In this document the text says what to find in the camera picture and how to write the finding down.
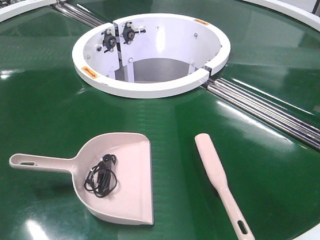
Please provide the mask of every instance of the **black cable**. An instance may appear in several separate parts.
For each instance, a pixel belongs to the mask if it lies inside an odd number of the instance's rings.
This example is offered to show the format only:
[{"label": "black cable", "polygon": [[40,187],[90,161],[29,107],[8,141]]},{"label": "black cable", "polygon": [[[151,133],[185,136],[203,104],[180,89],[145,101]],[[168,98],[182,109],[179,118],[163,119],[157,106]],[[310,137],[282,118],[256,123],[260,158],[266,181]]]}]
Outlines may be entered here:
[{"label": "black cable", "polygon": [[[117,157],[114,154],[104,155],[100,162],[89,171],[85,181],[84,188],[93,192],[98,198],[108,196],[117,186],[118,180],[116,174],[111,170],[112,164],[115,165]],[[110,188],[111,178],[114,178],[114,185]]]}]

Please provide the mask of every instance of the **sticker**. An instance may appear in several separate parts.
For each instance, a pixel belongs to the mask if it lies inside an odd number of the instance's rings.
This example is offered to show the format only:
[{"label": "sticker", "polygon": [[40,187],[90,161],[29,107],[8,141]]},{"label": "sticker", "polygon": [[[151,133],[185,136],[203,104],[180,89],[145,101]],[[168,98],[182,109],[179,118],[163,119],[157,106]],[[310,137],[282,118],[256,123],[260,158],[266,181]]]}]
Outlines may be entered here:
[{"label": "sticker", "polygon": [[84,66],[81,69],[85,71],[85,73],[88,74],[92,79],[96,79],[98,77],[98,74],[87,66]]},{"label": "sticker", "polygon": [[209,25],[210,23],[208,23],[208,22],[206,22],[206,21],[203,21],[203,20],[200,20],[200,19],[195,19],[195,20],[193,20],[193,21],[195,21],[195,22],[197,22],[197,23],[200,23],[200,24],[203,24],[203,25]]}]

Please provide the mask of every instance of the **green conveyor belt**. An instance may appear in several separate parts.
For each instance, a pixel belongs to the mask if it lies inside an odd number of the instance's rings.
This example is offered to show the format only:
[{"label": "green conveyor belt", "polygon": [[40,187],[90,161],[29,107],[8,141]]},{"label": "green conveyor belt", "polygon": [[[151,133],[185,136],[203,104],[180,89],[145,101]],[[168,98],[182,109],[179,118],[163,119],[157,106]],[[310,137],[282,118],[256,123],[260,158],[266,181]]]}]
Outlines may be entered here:
[{"label": "green conveyor belt", "polygon": [[[320,127],[320,33],[296,20],[236,0],[70,3],[108,22],[141,13],[210,22],[231,41],[229,61],[214,77],[245,84]],[[89,29],[49,7],[0,23],[1,240],[36,239],[26,227],[31,221],[49,240],[236,240],[196,149],[202,132],[211,135],[257,240],[289,240],[320,222],[318,151],[201,87],[161,99],[91,87],[71,57]],[[137,132],[151,142],[153,226],[97,219],[74,193],[71,175],[9,166],[15,153],[74,157],[110,132]]]}]

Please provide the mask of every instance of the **white panel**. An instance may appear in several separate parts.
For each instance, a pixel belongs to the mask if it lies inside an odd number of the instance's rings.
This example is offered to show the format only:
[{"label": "white panel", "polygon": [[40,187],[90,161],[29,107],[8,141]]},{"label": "white panel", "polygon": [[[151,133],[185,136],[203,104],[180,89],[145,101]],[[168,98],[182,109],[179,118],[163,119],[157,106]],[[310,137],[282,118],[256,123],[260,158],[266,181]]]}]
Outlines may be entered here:
[{"label": "white panel", "polygon": [[0,23],[4,20],[23,14],[33,9],[41,8],[50,4],[56,4],[57,0],[25,0],[0,8]]},{"label": "white panel", "polygon": [[308,12],[312,12],[317,0],[280,0],[281,2],[291,4]]}]

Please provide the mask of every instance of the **metal rod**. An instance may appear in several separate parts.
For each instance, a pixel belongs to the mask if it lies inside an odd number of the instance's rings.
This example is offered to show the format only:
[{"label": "metal rod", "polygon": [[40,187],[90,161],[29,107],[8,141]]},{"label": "metal rod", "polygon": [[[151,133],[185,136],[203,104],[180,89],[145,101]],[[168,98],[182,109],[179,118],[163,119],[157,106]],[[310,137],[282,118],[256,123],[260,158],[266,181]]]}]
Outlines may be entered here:
[{"label": "metal rod", "polygon": [[262,101],[258,97],[255,97],[252,93],[248,93],[245,90],[237,87],[235,84],[233,85],[231,82],[228,81],[219,81],[215,82],[218,86],[226,88],[227,91],[234,93],[235,95],[239,95],[239,97],[243,100],[264,110],[264,112],[278,118],[280,121],[287,123],[291,126],[297,126],[301,131],[306,131],[308,134],[312,135],[314,138],[318,138],[320,141],[320,132],[317,128],[307,124],[300,119],[293,117],[286,112],[277,109],[276,107],[272,106],[271,104],[267,103],[266,101]]},{"label": "metal rod", "polygon": [[82,9],[79,9],[79,8],[77,8],[75,6],[72,6],[72,5],[68,4],[68,3],[64,3],[63,6],[66,7],[67,9],[77,13],[78,15],[82,16],[83,18],[95,23],[96,27],[100,26],[102,24],[105,24],[104,21],[96,18],[95,16],[89,14],[88,12],[83,11]]},{"label": "metal rod", "polygon": [[320,151],[320,130],[266,99],[225,79],[208,82],[207,90]]},{"label": "metal rod", "polygon": [[64,3],[60,4],[57,3],[54,5],[54,8],[57,9],[59,12],[63,13],[64,15],[75,19],[83,24],[88,25],[89,27],[95,28],[104,24],[102,20],[90,15],[87,12],[84,12],[81,9],[78,9],[70,4]]}]

